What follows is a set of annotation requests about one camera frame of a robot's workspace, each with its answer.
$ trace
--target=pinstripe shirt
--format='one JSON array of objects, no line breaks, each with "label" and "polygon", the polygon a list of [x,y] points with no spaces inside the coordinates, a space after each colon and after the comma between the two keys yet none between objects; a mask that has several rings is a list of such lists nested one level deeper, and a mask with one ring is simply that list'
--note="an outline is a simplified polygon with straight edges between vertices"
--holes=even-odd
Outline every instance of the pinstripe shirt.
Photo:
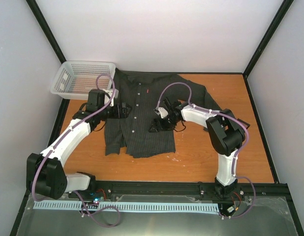
[{"label": "pinstripe shirt", "polygon": [[[126,119],[108,119],[105,125],[106,155],[119,154],[126,146],[126,153],[134,158],[150,157],[160,153],[175,152],[173,131],[149,133],[151,121],[157,117],[154,112],[163,89],[173,82],[183,82],[192,89],[191,102],[208,109],[220,110],[203,85],[183,79],[177,74],[120,71],[116,69],[115,86],[119,90],[118,101],[132,106]],[[186,101],[189,90],[184,85],[169,87],[163,98],[171,102]]]}]

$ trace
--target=wooden table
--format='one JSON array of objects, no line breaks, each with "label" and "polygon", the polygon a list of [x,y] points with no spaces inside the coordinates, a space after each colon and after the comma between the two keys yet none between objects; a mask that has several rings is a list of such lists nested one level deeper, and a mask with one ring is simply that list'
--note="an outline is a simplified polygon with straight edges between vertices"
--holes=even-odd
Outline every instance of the wooden table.
[{"label": "wooden table", "polygon": [[[242,75],[183,74],[185,79],[205,85],[221,108],[251,124],[250,141],[239,154],[237,174],[253,182],[273,183],[266,153]],[[85,101],[71,100],[64,130]],[[97,180],[213,182],[217,173],[217,153],[202,127],[186,122],[187,129],[175,132],[176,153],[134,159],[121,149],[120,155],[105,156],[104,130],[92,132],[74,150],[65,172],[87,172]]]}]

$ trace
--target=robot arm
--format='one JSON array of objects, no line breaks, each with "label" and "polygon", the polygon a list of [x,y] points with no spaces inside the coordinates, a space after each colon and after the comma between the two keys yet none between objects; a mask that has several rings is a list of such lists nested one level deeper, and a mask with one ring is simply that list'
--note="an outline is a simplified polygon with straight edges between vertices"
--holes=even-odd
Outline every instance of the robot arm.
[{"label": "robot arm", "polygon": [[[174,130],[179,121],[191,121],[206,127],[212,146],[218,153],[215,189],[220,198],[223,198],[234,189],[234,185],[237,183],[235,153],[245,140],[244,130],[228,118],[198,110],[196,106],[190,106],[187,103],[177,101],[171,104],[166,98],[164,104],[167,109],[159,107],[155,111],[159,117],[152,121],[149,132]],[[221,113],[235,118],[228,109]]]},{"label": "robot arm", "polygon": [[91,90],[89,92],[88,102],[84,104],[86,105],[86,109],[83,111],[83,106],[80,108],[73,116],[73,120],[69,126],[49,147],[40,154],[32,153],[28,157],[27,189],[31,190],[36,171],[42,160],[48,156],[36,182],[36,193],[58,199],[65,192],[86,189],[92,190],[95,182],[94,176],[87,173],[66,175],[63,167],[77,145],[94,131],[102,120],[128,117],[131,112],[130,106],[125,103],[114,105],[112,102],[110,106],[102,112],[82,122],[84,118],[102,108],[104,104],[107,103],[108,96],[111,95],[111,90]]}]

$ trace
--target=white plastic basket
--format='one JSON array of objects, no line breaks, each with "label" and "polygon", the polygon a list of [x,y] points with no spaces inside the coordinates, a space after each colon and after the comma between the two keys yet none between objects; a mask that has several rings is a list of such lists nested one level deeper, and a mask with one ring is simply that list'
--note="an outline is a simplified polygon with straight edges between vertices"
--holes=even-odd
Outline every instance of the white plastic basket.
[{"label": "white plastic basket", "polygon": [[[50,88],[50,92],[65,99],[87,100],[91,89],[96,89],[96,78],[107,74],[114,78],[116,66],[110,62],[66,61]],[[98,79],[99,89],[110,89],[112,82],[107,76]]]}]

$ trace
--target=black metal frame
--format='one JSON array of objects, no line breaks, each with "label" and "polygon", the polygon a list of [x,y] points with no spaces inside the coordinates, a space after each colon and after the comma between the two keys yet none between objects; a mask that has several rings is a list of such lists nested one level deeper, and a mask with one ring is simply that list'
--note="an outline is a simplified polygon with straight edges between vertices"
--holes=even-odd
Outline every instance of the black metal frame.
[{"label": "black metal frame", "polygon": [[[50,30],[42,12],[40,11],[37,3],[35,0],[27,0],[27,3],[29,7],[31,8],[35,18],[37,19],[39,25],[41,26],[43,32],[45,33],[48,41],[50,42],[52,48],[54,49],[57,57],[59,58],[59,61],[61,63],[65,62],[66,59],[55,39],[53,36],[52,31]],[[258,59],[260,58],[263,50],[265,49],[267,43],[270,41],[272,35],[274,34],[275,30],[279,26],[281,20],[283,19],[284,15],[288,11],[289,7],[293,3],[293,0],[284,0],[282,2],[282,5],[280,6],[279,10],[277,11],[274,19],[272,20],[269,28],[267,29],[263,39],[261,40],[259,46],[257,47],[254,55],[252,56],[249,64],[247,65],[247,68],[245,69],[244,73],[209,73],[209,72],[203,72],[203,73],[181,73],[181,74],[242,74],[243,79],[246,85],[247,93],[249,95],[249,99],[254,111],[254,115],[257,121],[257,125],[261,134],[261,138],[263,141],[263,145],[266,151],[266,155],[268,158],[269,166],[271,168],[271,172],[274,178],[275,183],[257,183],[254,184],[256,188],[256,194],[257,196],[281,196],[285,197],[288,203],[288,206],[290,208],[290,212],[292,214],[294,224],[296,226],[297,232],[299,235],[304,235],[299,217],[297,215],[289,188],[287,184],[280,184],[279,179],[274,167],[274,163],[270,154],[270,150],[267,144],[267,140],[258,116],[258,112],[253,100],[253,97],[251,95],[250,87],[248,84],[248,76],[251,73],[253,67],[257,63]],[[69,105],[69,100],[63,99],[61,102],[61,105],[59,107],[59,112],[57,115],[57,119],[49,140],[48,145],[50,145],[59,135],[61,131],[61,127],[63,124],[63,120],[67,111]],[[214,203],[231,203],[229,200],[220,200],[217,199],[214,196],[209,196],[206,194],[203,194],[202,190],[208,190],[213,187],[214,183],[166,183],[166,182],[118,182],[118,181],[97,181],[97,186],[104,189],[104,191],[107,193],[107,197],[110,198],[111,200],[116,199],[116,197],[119,197],[121,195],[129,194],[129,195],[184,195],[184,196],[189,196],[189,197],[194,197],[196,199],[200,200],[210,200],[213,201]],[[246,196],[251,196],[252,195],[252,189],[250,184],[238,184],[238,188],[243,190],[245,192]],[[20,225],[22,215],[25,210],[26,202],[29,197],[29,192],[27,191],[24,195],[22,204],[20,206],[20,210],[18,212],[18,215],[16,217],[15,223],[13,225],[12,231],[11,231],[11,236],[14,236],[17,234],[18,227]]]}]

